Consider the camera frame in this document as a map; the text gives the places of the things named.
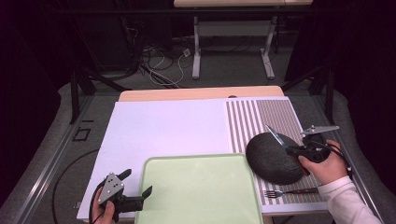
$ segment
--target black round object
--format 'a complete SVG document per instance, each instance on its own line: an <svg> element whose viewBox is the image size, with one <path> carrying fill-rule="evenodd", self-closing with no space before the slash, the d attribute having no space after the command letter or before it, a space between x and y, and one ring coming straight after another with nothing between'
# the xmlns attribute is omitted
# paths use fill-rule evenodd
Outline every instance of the black round object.
<svg viewBox="0 0 396 224"><path fill-rule="evenodd" d="M279 134L288 146L298 146L291 138ZM260 133L247 144L247 163L264 180L278 185L293 184L303 177L300 167L286 154L271 133Z"/></svg>

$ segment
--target table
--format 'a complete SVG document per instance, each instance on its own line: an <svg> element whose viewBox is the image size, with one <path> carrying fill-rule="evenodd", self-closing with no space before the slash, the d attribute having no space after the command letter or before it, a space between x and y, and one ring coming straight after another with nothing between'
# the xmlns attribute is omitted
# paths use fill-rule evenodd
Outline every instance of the table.
<svg viewBox="0 0 396 224"><path fill-rule="evenodd" d="M312 0L175 0L175 7L287 7L308 6ZM268 79L274 79L275 74L268 57L271 42L277 23L277 17L270 21L199 21L194 17L194 62L192 78L200 76L201 50L199 38L201 35L255 35L266 36L265 45L260 49L262 62Z"/></svg>
<svg viewBox="0 0 396 224"><path fill-rule="evenodd" d="M259 106L262 106L260 109L267 109L264 113L268 118L254 109ZM259 114L255 118L256 124L243 124L253 119L247 119L248 114ZM270 124L295 140L301 140L299 133L302 128L289 98L276 86L123 92L108 124L89 186L78 211L78 219L88 218L93 190L109 172L119 174L131 168L133 173L123 181L126 186L123 194L135 196L138 194L143 164L147 159L158 156L244 153L248 139L264 132L263 123ZM237 129L240 129L240 134L235 135L237 132L232 130ZM317 185L312 175L307 178L309 179L285 188ZM264 199L263 190L284 187L264 183L257 176L255 181L264 219L268 216L327 211L325 202L319 202L318 196L313 199L301 196L294 199L286 198L288 196L279 200ZM120 214L120 219L130 218L134 218L134 213Z"/></svg>

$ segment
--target human hand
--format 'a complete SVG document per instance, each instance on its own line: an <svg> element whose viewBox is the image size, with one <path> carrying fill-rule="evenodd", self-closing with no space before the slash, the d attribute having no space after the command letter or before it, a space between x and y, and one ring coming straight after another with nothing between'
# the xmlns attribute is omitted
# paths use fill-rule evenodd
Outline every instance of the human hand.
<svg viewBox="0 0 396 224"><path fill-rule="evenodd" d="M99 188L96 192L95 199L92 205L92 223L94 224L115 224L116 222L113 220L113 215L116 210L114 203L111 201L107 201L106 209L104 210L99 205L99 196L102 192L103 187Z"/></svg>
<svg viewBox="0 0 396 224"><path fill-rule="evenodd" d="M340 148L340 144L333 140L327 140L327 144ZM314 174L322 185L329 184L347 175L347 167L344 161L334 152L331 152L326 161L321 163L314 163L303 156L299 156L298 159L306 169Z"/></svg>

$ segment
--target white sleeve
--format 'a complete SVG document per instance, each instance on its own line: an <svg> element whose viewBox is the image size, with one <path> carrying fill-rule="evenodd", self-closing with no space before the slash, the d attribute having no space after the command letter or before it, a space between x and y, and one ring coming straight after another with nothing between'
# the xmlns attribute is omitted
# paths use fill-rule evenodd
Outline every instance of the white sleeve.
<svg viewBox="0 0 396 224"><path fill-rule="evenodd" d="M327 202L329 212L337 224L381 223L364 204L349 176L344 176L318 187L320 196Z"/></svg>

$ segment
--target green tray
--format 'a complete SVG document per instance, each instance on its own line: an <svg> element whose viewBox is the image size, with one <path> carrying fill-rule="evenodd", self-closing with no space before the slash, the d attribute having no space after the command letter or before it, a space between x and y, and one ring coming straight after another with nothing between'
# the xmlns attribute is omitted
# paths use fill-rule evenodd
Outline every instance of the green tray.
<svg viewBox="0 0 396 224"><path fill-rule="evenodd" d="M262 223L244 154L151 158L140 190L149 186L136 224Z"/></svg>

